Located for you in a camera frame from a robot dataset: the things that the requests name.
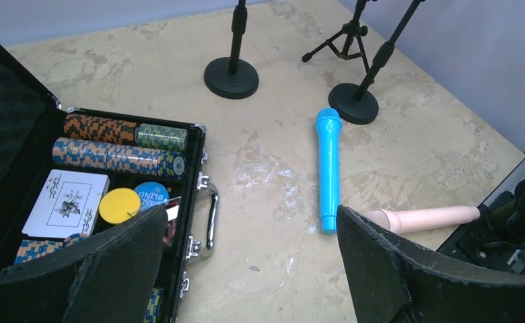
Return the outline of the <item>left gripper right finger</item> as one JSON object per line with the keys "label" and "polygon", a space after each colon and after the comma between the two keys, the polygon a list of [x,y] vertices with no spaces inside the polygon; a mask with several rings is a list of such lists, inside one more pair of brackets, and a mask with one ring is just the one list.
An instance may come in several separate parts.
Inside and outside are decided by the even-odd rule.
{"label": "left gripper right finger", "polygon": [[337,239],[358,322],[525,322],[525,276],[440,254],[346,206]]}

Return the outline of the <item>black tripod shock-mount stand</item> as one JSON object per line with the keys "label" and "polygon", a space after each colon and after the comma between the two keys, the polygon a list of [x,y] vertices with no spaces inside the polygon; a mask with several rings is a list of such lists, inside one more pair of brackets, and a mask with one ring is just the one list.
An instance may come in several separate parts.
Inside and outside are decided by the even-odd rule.
{"label": "black tripod shock-mount stand", "polygon": [[[327,38],[322,44],[318,45],[315,49],[305,53],[302,56],[302,62],[307,63],[315,54],[320,52],[322,49],[328,47],[338,58],[343,59],[345,61],[361,58],[365,72],[369,72],[370,64],[368,62],[368,58],[365,53],[365,48],[362,40],[362,38],[368,34],[369,30],[367,26],[362,25],[360,23],[361,15],[367,3],[367,0],[357,0],[352,19],[346,24],[343,24],[341,29],[336,34],[332,35],[330,38]],[[342,36],[345,36],[345,41],[343,43],[342,49],[338,49],[335,46],[334,41]],[[359,50],[355,53],[350,53],[350,48],[355,41],[357,42]]]}

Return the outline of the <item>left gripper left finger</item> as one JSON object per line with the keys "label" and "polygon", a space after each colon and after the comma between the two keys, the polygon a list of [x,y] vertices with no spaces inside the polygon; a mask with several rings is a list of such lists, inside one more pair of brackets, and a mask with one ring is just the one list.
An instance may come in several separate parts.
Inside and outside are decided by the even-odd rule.
{"label": "left gripper left finger", "polygon": [[0,274],[0,322],[142,322],[160,267],[161,206]]}

